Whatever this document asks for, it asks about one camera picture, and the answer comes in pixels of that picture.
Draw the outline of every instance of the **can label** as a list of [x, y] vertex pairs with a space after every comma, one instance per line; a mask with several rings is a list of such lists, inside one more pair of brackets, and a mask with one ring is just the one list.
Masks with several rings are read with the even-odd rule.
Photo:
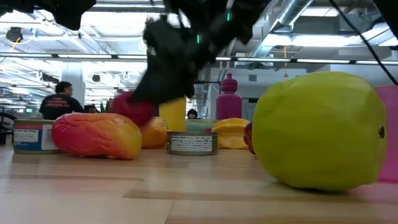
[[21, 151], [58, 150], [51, 138], [51, 124], [16, 125], [14, 128], [14, 149]]
[[172, 136], [172, 151], [180, 152], [211, 152], [213, 137], [211, 136]]

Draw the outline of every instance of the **black shirt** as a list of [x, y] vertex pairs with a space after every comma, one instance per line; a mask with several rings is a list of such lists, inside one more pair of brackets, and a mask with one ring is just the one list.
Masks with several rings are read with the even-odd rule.
[[43, 119], [55, 120], [64, 114], [83, 113], [84, 110], [79, 101], [71, 96], [54, 94], [44, 98], [39, 112], [43, 114]]

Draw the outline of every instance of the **yellow cup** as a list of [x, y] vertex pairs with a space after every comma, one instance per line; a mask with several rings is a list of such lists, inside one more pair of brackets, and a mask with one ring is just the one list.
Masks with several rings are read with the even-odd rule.
[[185, 109], [187, 98], [180, 98], [159, 106], [159, 116], [166, 120], [170, 131], [186, 131]]

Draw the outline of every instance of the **red fruit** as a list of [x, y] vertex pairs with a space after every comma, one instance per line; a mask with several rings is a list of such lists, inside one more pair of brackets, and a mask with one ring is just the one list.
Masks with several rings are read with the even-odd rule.
[[251, 121], [244, 127], [244, 143], [246, 143], [249, 147], [249, 151], [253, 154], [256, 155], [256, 152], [254, 152], [253, 149], [253, 143], [251, 141], [251, 130], [252, 130], [252, 124], [253, 122]]
[[130, 118], [138, 127], [143, 127], [155, 116], [155, 106], [146, 103], [128, 103], [127, 99], [133, 91], [127, 91], [115, 97], [111, 105], [112, 113]]

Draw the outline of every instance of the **blue label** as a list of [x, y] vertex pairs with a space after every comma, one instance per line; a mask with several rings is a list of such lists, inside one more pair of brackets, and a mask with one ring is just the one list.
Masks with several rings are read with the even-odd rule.
[[42, 150], [41, 129], [15, 129], [14, 130], [14, 149], [21, 151], [41, 151]]

